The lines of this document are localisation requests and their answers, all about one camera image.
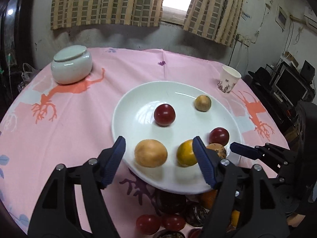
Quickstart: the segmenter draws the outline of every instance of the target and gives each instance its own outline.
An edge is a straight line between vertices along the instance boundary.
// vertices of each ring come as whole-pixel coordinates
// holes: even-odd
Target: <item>cup rim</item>
[[[223,65],[222,68],[230,75],[240,79],[242,76],[240,74],[240,72],[238,72],[236,69],[230,67],[230,66],[227,66],[227,65]]]

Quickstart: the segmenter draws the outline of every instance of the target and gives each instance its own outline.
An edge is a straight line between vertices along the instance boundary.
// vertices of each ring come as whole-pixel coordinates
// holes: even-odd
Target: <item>plate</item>
[[[199,95],[208,95],[195,87],[181,83],[158,81],[140,85],[126,93],[115,108],[112,119],[112,135],[126,139],[123,161],[142,180],[168,192],[177,194],[199,194],[210,190],[199,165],[181,167],[176,151],[181,143],[200,136],[208,145],[209,133],[216,127],[223,127],[230,134],[226,146],[227,158],[238,164],[240,156],[229,151],[232,142],[241,143],[237,123],[229,111],[214,97],[208,112],[199,112],[194,101]],[[154,121],[154,110],[161,104],[170,104],[176,113],[175,121],[168,127],[159,127]],[[140,166],[134,159],[135,146],[145,139],[160,141],[168,151],[166,162],[156,168]]]

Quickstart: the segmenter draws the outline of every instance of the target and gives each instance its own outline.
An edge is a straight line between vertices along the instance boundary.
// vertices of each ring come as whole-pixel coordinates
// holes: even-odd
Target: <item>plaid curtain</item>
[[[191,0],[183,29],[232,46],[243,0]]]
[[[89,24],[158,26],[163,0],[52,0],[51,29]]]

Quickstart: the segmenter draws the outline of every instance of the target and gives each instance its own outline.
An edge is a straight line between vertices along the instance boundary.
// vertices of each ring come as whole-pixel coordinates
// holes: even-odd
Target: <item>plate rim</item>
[[[194,88],[194,89],[197,89],[197,90],[201,91],[203,94],[207,94],[207,95],[210,96],[211,98],[213,98],[213,99],[215,99],[216,101],[218,101],[218,102],[221,104],[221,106],[231,115],[231,117],[233,118],[233,121],[235,122],[235,124],[236,124],[236,126],[237,126],[237,128],[238,128],[238,130],[239,130],[240,140],[241,140],[241,142],[243,141],[243,137],[242,137],[241,131],[240,131],[240,129],[239,129],[239,126],[238,126],[236,120],[234,119],[234,117],[232,116],[232,114],[229,112],[229,110],[228,110],[218,99],[216,99],[214,96],[208,94],[207,92],[205,92],[205,91],[203,91],[203,90],[201,90],[201,89],[199,89],[199,88],[196,88],[196,87],[191,86],[191,85],[188,85],[188,84],[180,83],[180,82],[174,82],[174,81],[153,81],[153,82],[146,82],[146,83],[143,83],[143,84],[141,84],[141,85],[138,85],[138,86],[132,88],[131,90],[129,90],[128,92],[126,92],[126,93],[119,99],[119,101],[118,101],[118,103],[117,103],[117,105],[116,105],[116,107],[115,107],[115,109],[114,109],[114,112],[113,112],[113,115],[112,115],[112,120],[111,120],[111,133],[112,133],[112,139],[113,139],[114,142],[115,142],[115,140],[118,138],[118,137],[115,137],[115,134],[114,134],[114,132],[115,132],[115,131],[114,131],[114,118],[115,118],[115,113],[116,113],[116,111],[117,111],[117,108],[118,108],[118,106],[120,105],[121,101],[122,101],[130,92],[132,92],[133,90],[135,90],[135,89],[137,89],[137,88],[139,88],[139,87],[141,87],[141,86],[148,85],[148,84],[150,84],[150,83],[176,83],[176,84],[181,84],[181,85],[185,85],[185,86],[192,87],[192,88]],[[167,192],[174,193],[174,194],[181,194],[181,195],[192,195],[192,194],[193,194],[193,193],[190,193],[190,192],[177,192],[177,191],[175,191],[175,190],[158,187],[158,186],[155,185],[155,184],[152,182],[152,180],[151,180],[150,178],[148,178],[147,176],[142,175],[142,177],[140,177],[140,175],[139,175],[138,172],[133,171],[133,169],[130,168],[130,164],[125,160],[124,155],[123,155],[122,160],[124,161],[124,163],[127,165],[127,167],[128,167],[136,176],[138,176],[141,180],[143,180],[143,181],[146,182],[147,184],[149,184],[149,185],[151,185],[151,186],[153,186],[153,187],[155,187],[155,188],[157,188],[157,189],[159,189],[159,190],[167,191]],[[237,163],[237,164],[240,163],[240,160],[241,160],[241,155],[239,155],[239,160],[238,160],[238,163]]]

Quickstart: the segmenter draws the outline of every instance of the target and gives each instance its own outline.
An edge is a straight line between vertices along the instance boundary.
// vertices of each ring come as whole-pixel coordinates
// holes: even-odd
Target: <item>power outlet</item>
[[[251,39],[246,38],[245,36],[242,36],[240,34],[238,34],[238,36],[239,36],[238,42],[245,44],[247,47],[250,46]]]

